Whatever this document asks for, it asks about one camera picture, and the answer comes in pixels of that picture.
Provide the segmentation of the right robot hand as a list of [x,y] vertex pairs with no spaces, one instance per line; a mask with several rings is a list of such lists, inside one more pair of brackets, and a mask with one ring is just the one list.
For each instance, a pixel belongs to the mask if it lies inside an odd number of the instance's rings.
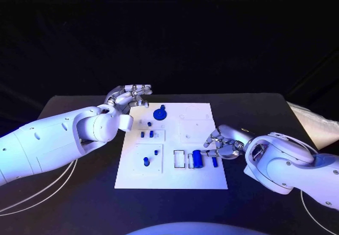
[[226,160],[234,160],[246,154],[247,147],[256,138],[254,133],[246,129],[236,129],[223,124],[210,134],[204,147],[208,148],[216,143],[216,149],[201,151],[203,156],[217,157]]

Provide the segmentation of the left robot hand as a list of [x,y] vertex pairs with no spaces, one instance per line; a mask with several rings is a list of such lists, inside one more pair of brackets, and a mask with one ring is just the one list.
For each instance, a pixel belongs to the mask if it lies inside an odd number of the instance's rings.
[[152,94],[152,85],[125,85],[116,87],[107,94],[104,103],[122,110],[126,107],[146,106],[142,96]]

